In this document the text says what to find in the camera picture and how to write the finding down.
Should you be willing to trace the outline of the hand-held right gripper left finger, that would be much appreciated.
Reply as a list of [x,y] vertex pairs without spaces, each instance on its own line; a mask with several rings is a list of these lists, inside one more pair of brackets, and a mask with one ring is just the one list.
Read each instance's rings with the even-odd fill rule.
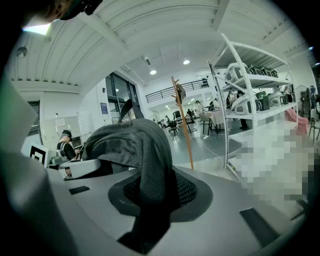
[[78,256],[44,166],[21,153],[37,115],[0,76],[0,256]]

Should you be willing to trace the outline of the wooden coat rack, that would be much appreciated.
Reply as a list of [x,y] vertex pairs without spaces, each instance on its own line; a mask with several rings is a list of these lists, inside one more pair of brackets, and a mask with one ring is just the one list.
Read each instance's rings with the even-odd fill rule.
[[190,143],[191,138],[189,137],[189,131],[188,131],[187,122],[186,122],[186,118],[185,118],[185,114],[184,114],[184,110],[183,110],[182,101],[180,101],[180,99],[179,99],[177,88],[176,88],[177,84],[179,84],[179,80],[178,79],[175,80],[174,77],[171,76],[171,81],[172,81],[173,89],[175,92],[175,94],[173,94],[172,97],[175,99],[175,103],[179,107],[179,111],[180,111],[181,118],[182,118],[182,126],[183,126],[183,131],[184,131],[184,135],[185,135],[185,139],[186,139],[190,167],[192,170],[194,170],[193,155],[192,155],[192,149],[191,149],[191,143]]

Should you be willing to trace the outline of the black backpack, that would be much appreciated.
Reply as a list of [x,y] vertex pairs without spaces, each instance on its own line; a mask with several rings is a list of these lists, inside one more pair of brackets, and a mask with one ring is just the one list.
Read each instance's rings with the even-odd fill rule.
[[82,158],[99,160],[108,174],[135,168],[137,173],[108,191],[112,205],[135,221],[119,242],[148,253],[170,227],[171,213],[197,197],[194,183],[173,170],[166,135],[128,100],[116,124],[97,129],[86,141]]

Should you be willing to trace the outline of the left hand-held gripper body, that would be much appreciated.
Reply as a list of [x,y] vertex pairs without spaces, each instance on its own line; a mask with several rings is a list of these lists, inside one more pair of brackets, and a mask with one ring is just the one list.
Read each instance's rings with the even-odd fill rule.
[[67,162],[67,157],[61,150],[49,149],[34,142],[30,145],[30,158],[39,161],[45,168],[58,168]]

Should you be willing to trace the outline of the grey shell chair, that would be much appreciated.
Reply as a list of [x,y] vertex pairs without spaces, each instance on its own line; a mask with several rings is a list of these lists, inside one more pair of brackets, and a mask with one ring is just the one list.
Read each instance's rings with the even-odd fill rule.
[[212,120],[210,117],[206,117],[204,114],[199,114],[200,121],[203,125],[203,134],[205,133],[205,126],[207,126],[207,135],[210,135],[210,132],[212,131]]

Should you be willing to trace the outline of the grey locker cabinet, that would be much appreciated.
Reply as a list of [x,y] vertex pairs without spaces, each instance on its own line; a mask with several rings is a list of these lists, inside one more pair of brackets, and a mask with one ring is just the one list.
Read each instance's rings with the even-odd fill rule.
[[71,132],[73,137],[81,136],[77,116],[48,119],[40,121],[40,134],[45,147],[55,149],[64,130]]

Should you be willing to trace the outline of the white domed carrier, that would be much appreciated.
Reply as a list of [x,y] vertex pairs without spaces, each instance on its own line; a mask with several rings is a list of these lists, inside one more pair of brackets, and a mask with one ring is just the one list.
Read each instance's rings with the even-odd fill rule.
[[285,104],[284,96],[280,91],[275,91],[273,93],[270,93],[268,95],[268,101],[269,101],[270,107],[279,107]]
[[237,99],[231,106],[231,111],[237,115],[250,115],[252,113],[252,106],[251,106],[251,97],[249,95],[244,94],[246,97],[246,101],[244,103],[240,103]]
[[231,63],[228,65],[227,70],[224,74],[225,82],[236,83],[244,77],[240,65],[237,62]]

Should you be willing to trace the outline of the grey garment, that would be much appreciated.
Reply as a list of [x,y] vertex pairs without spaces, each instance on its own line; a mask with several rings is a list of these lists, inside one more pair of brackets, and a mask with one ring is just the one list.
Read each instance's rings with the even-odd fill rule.
[[183,99],[186,97],[186,91],[182,87],[182,85],[180,85],[180,84],[176,85],[176,90],[177,90],[177,93],[178,93],[179,100],[182,102]]

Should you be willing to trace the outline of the white metal shelf unit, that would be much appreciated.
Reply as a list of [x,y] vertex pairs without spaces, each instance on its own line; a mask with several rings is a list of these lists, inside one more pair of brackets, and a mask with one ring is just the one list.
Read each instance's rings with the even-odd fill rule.
[[[237,150],[230,151],[230,140],[244,144],[245,137],[252,136],[255,131],[265,131],[267,124],[259,125],[259,122],[270,117],[283,113],[290,108],[297,108],[297,103],[288,103],[281,106],[270,106],[267,110],[261,110],[261,103],[255,97],[255,89],[272,88],[274,92],[280,90],[283,85],[292,85],[292,79],[286,80],[277,77],[276,69],[287,65],[287,60],[280,58],[268,51],[244,43],[230,41],[222,33],[223,42],[213,59],[209,61],[209,68],[215,81],[215,89],[221,103],[221,110],[227,122],[225,132],[225,160],[224,166],[227,167],[235,176],[238,176],[241,168],[241,159]],[[238,63],[243,78],[236,83],[226,82],[225,73],[229,64]],[[250,103],[252,113],[239,115],[227,108],[224,94],[228,92],[242,91],[251,97]],[[235,119],[245,119],[252,121],[252,129],[236,134],[229,134],[228,122]]]

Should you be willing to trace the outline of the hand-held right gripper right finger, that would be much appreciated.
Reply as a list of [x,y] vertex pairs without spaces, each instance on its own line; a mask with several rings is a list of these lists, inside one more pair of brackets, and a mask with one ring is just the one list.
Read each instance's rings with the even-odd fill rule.
[[[174,221],[155,246],[143,256],[274,256],[301,227],[304,219],[290,220],[277,208],[250,195],[234,181],[177,167],[176,172],[212,193],[208,208],[199,211],[197,200],[180,209],[191,221]],[[119,243],[134,227],[135,218],[121,214],[108,193],[113,185],[132,180],[137,170],[63,180],[49,174],[60,213],[81,256],[136,256]]]

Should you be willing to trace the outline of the checkered cloth table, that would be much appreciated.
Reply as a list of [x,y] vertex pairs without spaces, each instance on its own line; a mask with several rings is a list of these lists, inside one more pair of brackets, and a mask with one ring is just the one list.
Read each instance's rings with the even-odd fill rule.
[[205,112],[204,117],[207,119],[211,132],[219,134],[225,130],[227,122],[221,109]]

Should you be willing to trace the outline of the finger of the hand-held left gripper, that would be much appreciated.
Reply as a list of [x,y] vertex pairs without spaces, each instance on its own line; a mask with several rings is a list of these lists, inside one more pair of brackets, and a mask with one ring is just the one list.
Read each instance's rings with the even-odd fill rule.
[[98,159],[71,160],[59,165],[58,171],[64,179],[77,179],[98,170],[100,167],[101,162]]

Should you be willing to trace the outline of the black framed window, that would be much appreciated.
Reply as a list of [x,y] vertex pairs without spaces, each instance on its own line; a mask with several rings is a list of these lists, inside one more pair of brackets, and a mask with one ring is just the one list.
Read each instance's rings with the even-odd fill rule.
[[109,74],[105,78],[105,87],[112,124],[118,122],[123,105],[127,100],[131,99],[140,106],[136,86],[118,74],[114,72]]

